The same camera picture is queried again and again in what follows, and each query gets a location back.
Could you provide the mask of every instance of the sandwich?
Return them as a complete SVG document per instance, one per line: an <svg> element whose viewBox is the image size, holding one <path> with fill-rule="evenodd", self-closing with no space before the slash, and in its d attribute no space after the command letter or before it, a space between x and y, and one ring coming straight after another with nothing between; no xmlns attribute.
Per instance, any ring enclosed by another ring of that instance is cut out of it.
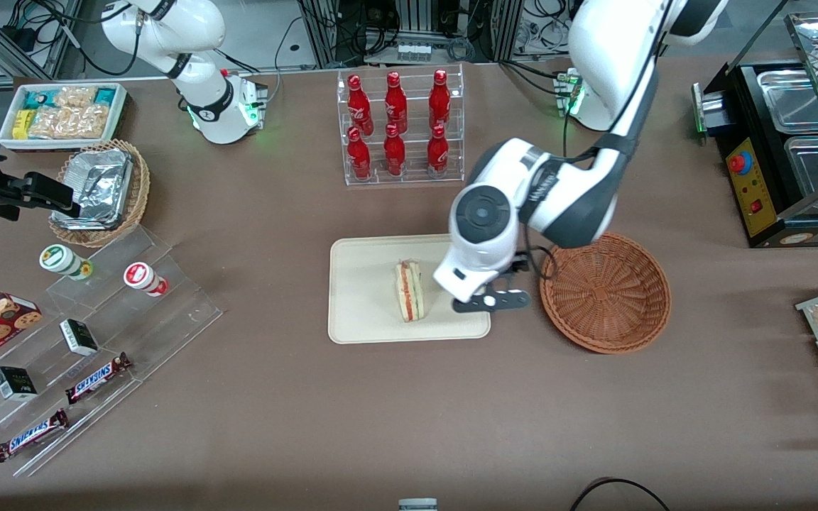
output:
<svg viewBox="0 0 818 511"><path fill-rule="evenodd" d="M418 321L425 317L422 300L422 271L417 261L400 261L396 265L396 292L403 312L403 321Z"/></svg>

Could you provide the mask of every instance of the emergency stop button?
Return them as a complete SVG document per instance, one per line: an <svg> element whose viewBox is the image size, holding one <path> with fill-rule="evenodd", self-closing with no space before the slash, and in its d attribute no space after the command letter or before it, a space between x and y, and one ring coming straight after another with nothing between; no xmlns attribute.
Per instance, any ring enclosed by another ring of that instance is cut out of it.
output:
<svg viewBox="0 0 818 511"><path fill-rule="evenodd" d="M731 156L728 159L728 170L737 175L746 175L753 168L753 155L746 151L741 151L739 155Z"/></svg>

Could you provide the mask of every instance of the white tray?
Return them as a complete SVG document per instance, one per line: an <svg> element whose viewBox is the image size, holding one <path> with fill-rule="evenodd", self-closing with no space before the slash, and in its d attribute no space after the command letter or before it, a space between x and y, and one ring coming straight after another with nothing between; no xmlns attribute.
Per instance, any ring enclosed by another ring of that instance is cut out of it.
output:
<svg viewBox="0 0 818 511"><path fill-rule="evenodd" d="M432 274L448 235L347 238L330 248L327 333L335 343L395 343L435 339L480 339L491 330L486 312L459 314L452 296ZM422 268L425 317L403 322L396 294L396 264L415 259Z"/></svg>
<svg viewBox="0 0 818 511"><path fill-rule="evenodd" d="M19 140L12 138L12 128L14 127L14 117L17 116L23 102L28 93L58 89L64 85L71 85L71 87L96 87L104 89L115 89L116 96L109 106L109 116L107 116L107 125L103 130L103 135L99 138L66 138L57 140L46 140L38 138L29 138L26 140ZM3 148L11 149L12 151L58 151L64 149L79 149L86 148L95 143L106 143L113 139L116 135L116 129L119 125L119 119L122 117L122 108L124 101L126 101L126 88L116 82L72 82L72 83L55 83L55 84L27 84L21 85L14 91L12 103L9 107L9 113L6 114L6 120L2 122L0 128L0 145Z"/></svg>

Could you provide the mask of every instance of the small jar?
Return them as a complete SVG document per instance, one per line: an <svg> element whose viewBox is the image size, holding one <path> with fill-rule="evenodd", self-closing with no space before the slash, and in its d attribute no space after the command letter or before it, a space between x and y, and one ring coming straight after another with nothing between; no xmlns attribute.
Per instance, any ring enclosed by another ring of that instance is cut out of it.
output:
<svg viewBox="0 0 818 511"><path fill-rule="evenodd" d="M49 245L40 253L40 266L72 280L84 280L94 274L94 265L71 248L64 245Z"/></svg>
<svg viewBox="0 0 818 511"><path fill-rule="evenodd" d="M149 297L161 297L169 289L169 282L156 275L153 268L146 263L133 263L124 272L124 281L128 287L144 291Z"/></svg>

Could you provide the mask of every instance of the yellow control panel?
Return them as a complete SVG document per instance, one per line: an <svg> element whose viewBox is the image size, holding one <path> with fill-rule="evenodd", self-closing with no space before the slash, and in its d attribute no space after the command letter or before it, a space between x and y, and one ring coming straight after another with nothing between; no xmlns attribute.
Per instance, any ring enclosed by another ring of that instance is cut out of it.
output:
<svg viewBox="0 0 818 511"><path fill-rule="evenodd" d="M731 185L737 194L737 203L741 206L743 223L750 236L756 236L766 227L772 226L776 216L750 139L738 145L724 162L728 165Z"/></svg>

